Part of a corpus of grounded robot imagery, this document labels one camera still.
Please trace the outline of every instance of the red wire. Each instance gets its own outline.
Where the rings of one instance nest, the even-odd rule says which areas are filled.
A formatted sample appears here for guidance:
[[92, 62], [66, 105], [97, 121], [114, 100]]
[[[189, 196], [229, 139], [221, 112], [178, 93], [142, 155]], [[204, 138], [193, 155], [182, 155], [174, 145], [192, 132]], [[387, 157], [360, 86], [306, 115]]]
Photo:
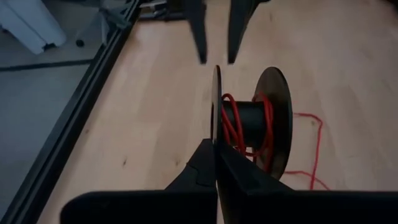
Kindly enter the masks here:
[[[253, 157], [254, 163], [256, 163], [257, 156], [262, 155], [263, 152], [267, 149], [266, 162], [264, 163], [263, 169], [264, 169], [264, 171], [269, 172], [269, 166], [271, 163], [271, 158], [272, 158], [273, 149], [274, 149], [274, 133], [272, 132], [272, 125], [274, 122], [274, 110], [272, 107], [272, 103], [268, 100], [268, 98], [263, 93], [259, 93], [258, 95], [255, 95], [253, 97], [252, 101], [255, 101], [258, 96], [261, 97], [261, 100], [264, 103], [264, 112], [265, 112], [265, 119], [266, 119], [266, 125], [267, 125], [266, 136], [264, 138], [264, 142], [262, 143], [262, 146], [260, 147], [260, 149], [255, 153], [246, 152], [246, 146], [244, 144], [244, 138], [243, 138], [242, 122], [241, 122], [241, 118], [239, 117], [238, 107], [236, 106], [236, 102], [235, 102], [234, 98], [229, 93], [225, 93], [222, 96], [222, 99], [224, 100], [224, 99], [228, 98], [231, 102], [233, 114], [235, 117], [237, 131], [235, 131], [233, 125], [231, 124], [231, 121], [228, 119], [228, 116], [226, 114], [224, 107], [221, 107], [223, 131], [224, 131], [225, 141], [228, 144], [231, 144], [231, 138], [229, 136], [229, 134], [231, 134], [233, 139], [236, 142], [236, 145], [237, 145], [236, 149], [244, 156]], [[315, 182], [318, 182], [324, 188], [326, 188], [327, 190], [330, 190], [329, 187], [326, 186], [325, 183], [323, 183], [322, 181], [320, 181], [319, 179], [317, 179], [315, 177], [315, 175], [317, 173], [317, 168], [318, 168], [319, 148], [320, 148], [320, 140], [321, 140], [321, 136], [322, 136], [323, 121], [318, 116], [315, 116], [314, 114], [309, 114], [309, 113], [294, 113], [294, 114], [298, 115], [298, 116], [310, 117], [319, 122], [318, 137], [317, 137], [317, 149], [315, 151], [315, 162], [314, 162], [314, 166], [313, 166], [311, 174], [309, 174], [308, 172], [302, 171], [302, 170], [285, 171], [285, 174], [304, 174], [304, 175], [309, 176], [311, 178], [310, 190], [313, 190]]]

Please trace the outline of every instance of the wire spool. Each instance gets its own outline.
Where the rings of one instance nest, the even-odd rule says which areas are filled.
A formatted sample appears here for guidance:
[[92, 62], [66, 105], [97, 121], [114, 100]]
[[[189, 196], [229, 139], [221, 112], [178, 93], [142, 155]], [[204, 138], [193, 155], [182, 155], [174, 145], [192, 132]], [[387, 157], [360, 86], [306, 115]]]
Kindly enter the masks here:
[[[221, 95], [221, 71], [216, 66], [213, 75], [212, 106], [211, 106], [211, 138], [213, 143], [225, 142], [225, 130], [221, 118], [221, 109], [226, 117], [237, 129], [233, 102], [223, 100]], [[244, 146], [251, 147], [256, 153], [263, 146], [267, 135], [266, 111], [261, 95], [264, 95], [272, 105], [273, 122], [269, 125], [273, 134], [273, 152], [270, 156], [268, 172], [276, 179], [280, 179], [285, 171], [292, 143], [292, 102], [290, 91], [283, 73], [275, 67], [264, 70], [254, 91], [253, 101], [235, 101], [243, 129]], [[238, 143], [231, 138], [230, 144], [234, 147]], [[267, 149], [257, 157], [256, 164], [263, 169], [267, 161]]]

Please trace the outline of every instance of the chair wheel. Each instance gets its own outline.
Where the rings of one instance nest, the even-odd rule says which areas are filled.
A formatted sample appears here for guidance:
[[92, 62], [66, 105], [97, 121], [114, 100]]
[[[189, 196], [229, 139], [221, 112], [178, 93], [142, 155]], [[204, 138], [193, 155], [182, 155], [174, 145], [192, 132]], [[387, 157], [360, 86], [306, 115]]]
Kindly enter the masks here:
[[84, 47], [85, 46], [85, 42], [82, 40], [76, 40], [76, 46], [78, 47]]

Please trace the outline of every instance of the wooden surface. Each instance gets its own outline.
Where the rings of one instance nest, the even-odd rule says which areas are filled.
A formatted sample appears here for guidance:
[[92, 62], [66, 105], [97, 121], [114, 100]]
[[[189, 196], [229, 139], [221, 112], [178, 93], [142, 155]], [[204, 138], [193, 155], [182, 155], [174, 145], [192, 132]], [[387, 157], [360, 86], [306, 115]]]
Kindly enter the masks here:
[[[262, 71], [285, 74], [296, 112], [325, 122], [317, 177], [331, 189], [398, 190], [398, 20], [384, 1], [278, 0], [262, 4], [236, 63], [227, 65], [229, 1], [209, 0], [208, 63], [182, 22], [132, 31], [39, 223], [92, 190], [162, 189], [210, 134], [211, 78], [249, 100]], [[317, 124], [294, 118], [288, 170], [310, 171]], [[309, 178], [282, 181], [307, 189]]]

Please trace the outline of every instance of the gray floor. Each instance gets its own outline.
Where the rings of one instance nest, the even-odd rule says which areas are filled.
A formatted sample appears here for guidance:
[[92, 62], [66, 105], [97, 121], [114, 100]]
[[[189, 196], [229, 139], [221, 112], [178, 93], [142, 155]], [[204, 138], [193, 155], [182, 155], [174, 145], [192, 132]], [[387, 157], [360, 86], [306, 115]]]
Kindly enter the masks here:
[[[75, 36], [96, 9], [58, 1], [44, 1], [66, 32], [60, 48], [34, 55], [10, 34], [0, 32], [0, 67], [93, 58], [101, 45], [99, 26]], [[0, 219], [18, 191], [60, 113], [88, 65], [0, 72]]]

